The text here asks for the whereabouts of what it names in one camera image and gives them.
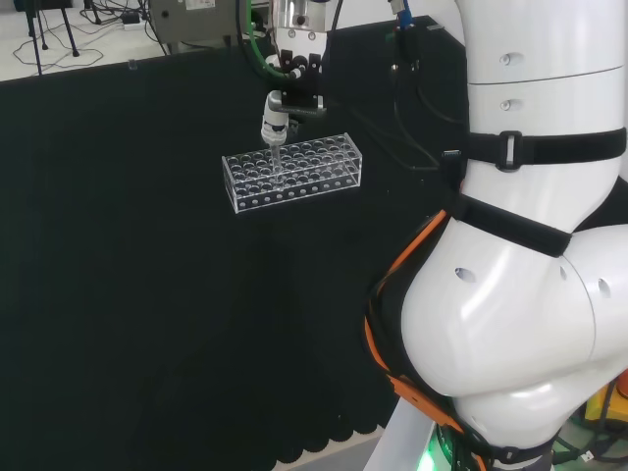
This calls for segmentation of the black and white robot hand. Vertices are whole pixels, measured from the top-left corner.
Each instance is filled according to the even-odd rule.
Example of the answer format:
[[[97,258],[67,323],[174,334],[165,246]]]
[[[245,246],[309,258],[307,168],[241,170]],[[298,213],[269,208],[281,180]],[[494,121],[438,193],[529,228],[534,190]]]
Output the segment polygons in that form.
[[[274,27],[276,53],[266,58],[270,67],[261,137],[271,147],[283,145],[291,120],[319,118],[326,112],[323,96],[323,59],[327,35],[296,27]]]

